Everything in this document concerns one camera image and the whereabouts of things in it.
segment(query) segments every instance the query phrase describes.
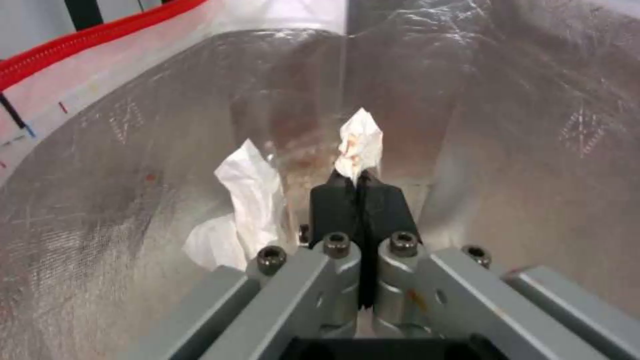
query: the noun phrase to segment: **white tissue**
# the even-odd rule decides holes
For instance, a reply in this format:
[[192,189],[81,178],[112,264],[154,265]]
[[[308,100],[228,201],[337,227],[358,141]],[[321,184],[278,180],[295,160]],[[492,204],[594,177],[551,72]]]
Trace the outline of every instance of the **white tissue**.
[[231,194],[234,213],[195,227],[183,249],[209,270],[218,265],[244,270],[247,259],[280,237],[285,206],[280,176],[251,140],[229,155],[215,174]]
[[363,170],[378,168],[382,158],[382,131],[371,114],[360,108],[340,128],[342,143],[335,169],[356,185]]
[[240,242],[248,258],[278,240],[284,195],[278,172],[247,140],[215,171],[231,193]]
[[213,271],[218,265],[246,268],[234,214],[208,220],[191,230],[182,250],[194,263]]

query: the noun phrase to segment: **screw head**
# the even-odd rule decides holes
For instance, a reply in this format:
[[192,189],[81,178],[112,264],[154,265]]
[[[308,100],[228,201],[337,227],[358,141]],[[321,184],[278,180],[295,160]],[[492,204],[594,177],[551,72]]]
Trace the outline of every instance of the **screw head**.
[[256,257],[258,270],[267,276],[272,276],[287,262],[287,253],[276,245],[263,247]]
[[389,250],[399,258],[410,258],[418,254],[418,238],[408,231],[391,234]]
[[342,259],[349,255],[351,240],[345,233],[329,233],[323,238],[323,251],[333,259]]
[[298,243],[302,247],[309,247],[309,224],[302,224],[298,228]]
[[482,267],[489,268],[491,265],[491,254],[483,247],[478,245],[465,245],[462,247],[462,252],[472,258],[476,263]]

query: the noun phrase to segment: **red zipper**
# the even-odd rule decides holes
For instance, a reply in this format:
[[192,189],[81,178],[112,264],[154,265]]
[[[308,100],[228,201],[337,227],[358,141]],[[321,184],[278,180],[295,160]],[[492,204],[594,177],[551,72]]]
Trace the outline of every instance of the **red zipper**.
[[0,61],[0,91],[4,91],[53,63],[171,19],[205,1],[207,0],[174,0],[147,12],[65,35],[5,61]]

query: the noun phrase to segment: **orange mark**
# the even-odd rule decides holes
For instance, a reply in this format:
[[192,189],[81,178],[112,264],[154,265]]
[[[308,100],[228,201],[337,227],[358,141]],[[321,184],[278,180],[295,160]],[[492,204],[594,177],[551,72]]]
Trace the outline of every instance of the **orange mark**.
[[344,150],[344,153],[347,154],[349,152],[349,148],[355,146],[358,141],[358,138],[354,134],[349,134],[349,138],[347,139],[347,149]]
[[420,311],[423,313],[427,312],[427,303],[420,295],[418,295],[417,292],[415,292],[414,289],[409,289],[409,291],[406,292],[406,295],[411,299],[411,301],[413,301]]

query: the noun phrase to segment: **crumpled tissue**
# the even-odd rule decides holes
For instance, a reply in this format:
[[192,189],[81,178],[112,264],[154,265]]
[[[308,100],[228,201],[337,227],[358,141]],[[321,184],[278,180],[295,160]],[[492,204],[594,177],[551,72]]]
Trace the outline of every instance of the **crumpled tissue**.
[[354,186],[363,170],[378,168],[382,159],[382,130],[369,112],[360,108],[340,128],[342,142],[335,169]]
[[234,213],[196,226],[183,250],[209,270],[218,265],[244,270],[248,259],[283,236],[278,227],[285,207],[280,176],[251,140],[214,173],[229,190]]

